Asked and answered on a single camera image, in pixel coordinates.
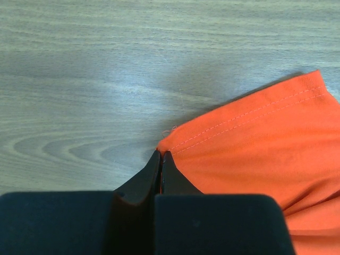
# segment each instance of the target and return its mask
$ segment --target wooden surface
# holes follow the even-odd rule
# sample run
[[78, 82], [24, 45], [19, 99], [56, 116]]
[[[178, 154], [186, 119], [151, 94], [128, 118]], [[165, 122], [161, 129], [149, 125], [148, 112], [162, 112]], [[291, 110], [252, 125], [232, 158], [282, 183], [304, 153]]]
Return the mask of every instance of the wooden surface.
[[339, 0], [0, 1], [0, 193], [114, 189], [162, 131], [296, 72], [340, 100]]

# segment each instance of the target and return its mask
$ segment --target black object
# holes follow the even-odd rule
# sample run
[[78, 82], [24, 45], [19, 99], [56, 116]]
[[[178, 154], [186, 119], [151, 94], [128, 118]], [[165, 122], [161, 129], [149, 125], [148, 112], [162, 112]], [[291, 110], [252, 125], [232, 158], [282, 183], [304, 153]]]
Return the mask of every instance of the black object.
[[0, 254], [294, 254], [264, 195], [203, 195], [155, 151], [114, 192], [0, 197]]

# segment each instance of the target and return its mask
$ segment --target orange fabric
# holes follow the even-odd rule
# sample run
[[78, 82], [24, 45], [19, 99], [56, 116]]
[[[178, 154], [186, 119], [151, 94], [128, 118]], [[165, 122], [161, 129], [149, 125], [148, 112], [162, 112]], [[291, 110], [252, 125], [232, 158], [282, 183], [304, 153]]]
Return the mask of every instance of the orange fabric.
[[189, 121], [158, 149], [203, 193], [273, 197], [298, 255], [340, 254], [340, 105], [319, 71]]

